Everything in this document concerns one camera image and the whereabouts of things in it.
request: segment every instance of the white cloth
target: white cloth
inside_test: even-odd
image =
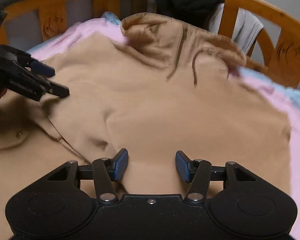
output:
[[[212,33],[218,33],[223,7],[224,3],[218,5],[214,16],[209,22],[209,31]],[[263,24],[256,16],[249,11],[239,8],[232,40],[247,54],[262,29]]]

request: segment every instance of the hoodie zipper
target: hoodie zipper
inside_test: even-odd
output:
[[[177,70],[177,67],[178,67],[178,64],[179,64],[179,60],[180,60],[182,46],[183,46],[183,43],[186,40],[187,33],[188,33],[188,27],[187,26],[183,26],[182,27],[181,41],[179,43],[179,47],[178,47],[178,51],[177,51],[177,55],[176,55],[176,60],[174,61],[174,65],[173,65],[174,68],[173,68],[173,71],[167,76],[167,79],[170,79],[174,75],[174,73],[176,72],[176,70]]]

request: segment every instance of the wooden bed frame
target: wooden bed frame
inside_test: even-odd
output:
[[[5,22],[32,10],[38,11],[42,41],[46,41],[66,31],[67,0],[22,0],[5,10]],[[134,5],[146,3],[136,0]],[[111,11],[120,18],[121,0],[93,0],[93,17]],[[265,65],[248,57],[247,67],[265,73],[274,82],[296,88],[300,81],[300,22],[279,8],[262,0],[225,0],[219,34],[232,37],[239,8],[246,9],[282,27],[277,45],[272,45],[266,30],[263,29],[256,41],[260,45]],[[0,28],[0,44],[8,44],[5,24]],[[251,56],[253,47],[248,53]]]

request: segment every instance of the pink blanket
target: pink blanket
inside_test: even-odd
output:
[[[258,90],[278,110],[285,112],[291,124],[291,197],[297,204],[298,216],[292,227],[291,236],[300,240],[300,111],[283,93],[273,89],[266,82],[254,77],[241,77],[242,81]]]
[[[120,43],[126,43],[127,38],[123,36],[120,25],[114,25],[105,18],[96,18],[84,23],[76,23],[67,31],[56,38],[54,41],[46,44],[42,48],[35,50],[31,56],[38,60],[45,60],[57,53],[62,53],[81,39],[84,39],[94,32],[100,32],[103,35]]]
[[[96,31],[101,32],[103,35],[117,42],[127,42],[126,37],[122,35],[119,25],[113,25],[104,18],[98,18],[75,24],[62,36],[33,52],[32,56],[39,60],[47,59],[56,53],[62,53],[64,50]],[[296,240],[300,240],[300,112],[293,106],[288,97],[274,90],[269,84],[254,77],[241,77],[241,79],[244,83],[258,90],[274,107],[285,112],[289,117],[291,123],[291,197],[298,206],[298,217],[292,228],[291,235]]]

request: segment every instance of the tan fabric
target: tan fabric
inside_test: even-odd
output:
[[[14,193],[69,159],[92,162],[121,148],[130,155],[122,180],[130,193],[184,193],[177,150],[213,165],[236,161],[289,192],[287,116],[227,79],[229,67],[246,62],[231,41],[153,14],[128,17],[122,31],[130,46],[95,33],[46,61],[68,98],[45,95],[40,105],[11,94],[0,104],[0,149],[10,148],[0,151],[0,239],[11,234],[4,206]],[[14,97],[22,104],[10,106]]]

